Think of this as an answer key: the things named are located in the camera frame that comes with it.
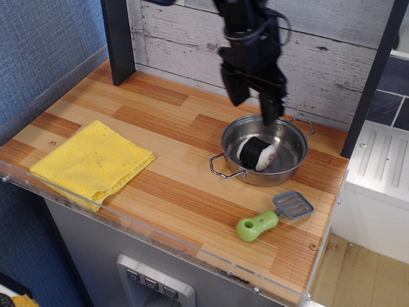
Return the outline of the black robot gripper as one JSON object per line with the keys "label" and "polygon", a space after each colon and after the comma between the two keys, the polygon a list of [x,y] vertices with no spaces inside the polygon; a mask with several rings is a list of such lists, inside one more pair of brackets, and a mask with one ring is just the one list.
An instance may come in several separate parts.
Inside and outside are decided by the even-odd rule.
{"label": "black robot gripper", "polygon": [[263,123],[273,124],[284,114],[282,98],[287,95],[287,79],[278,67],[281,40],[278,30],[264,30],[242,40],[231,40],[221,47],[221,75],[234,106],[250,97],[250,89],[259,92]]}

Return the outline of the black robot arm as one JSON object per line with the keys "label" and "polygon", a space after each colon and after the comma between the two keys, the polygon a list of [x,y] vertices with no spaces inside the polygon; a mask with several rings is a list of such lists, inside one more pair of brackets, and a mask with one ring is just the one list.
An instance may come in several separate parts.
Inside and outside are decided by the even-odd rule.
{"label": "black robot arm", "polygon": [[235,106],[250,97],[250,90],[259,93],[264,125],[269,126],[284,114],[282,99],[287,95],[287,80],[277,61],[282,42],[279,19],[288,27],[289,20],[266,6],[266,1],[215,1],[224,19],[224,37],[229,47],[221,47],[222,80]]}

